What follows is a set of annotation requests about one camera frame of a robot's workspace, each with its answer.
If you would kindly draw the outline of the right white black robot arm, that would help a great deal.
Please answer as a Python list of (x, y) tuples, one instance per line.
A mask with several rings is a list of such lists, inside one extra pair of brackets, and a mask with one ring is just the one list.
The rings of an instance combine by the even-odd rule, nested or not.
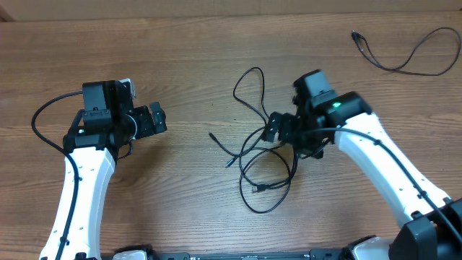
[(293, 83), (296, 114), (273, 112), (263, 140), (315, 155), (330, 141), (370, 179), (391, 208), (395, 238), (360, 238), (324, 259), (460, 259), (461, 201), (426, 178), (388, 136), (356, 92), (338, 95), (316, 69)]

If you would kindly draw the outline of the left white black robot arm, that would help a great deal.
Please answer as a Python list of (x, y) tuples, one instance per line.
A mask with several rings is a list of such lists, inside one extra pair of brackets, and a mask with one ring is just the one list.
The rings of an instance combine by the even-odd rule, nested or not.
[(53, 228), (41, 259), (101, 259), (100, 228), (108, 184), (119, 150), (167, 130), (158, 102), (134, 106), (129, 78), (82, 85), (83, 109), (74, 117), (63, 144), (64, 186)]

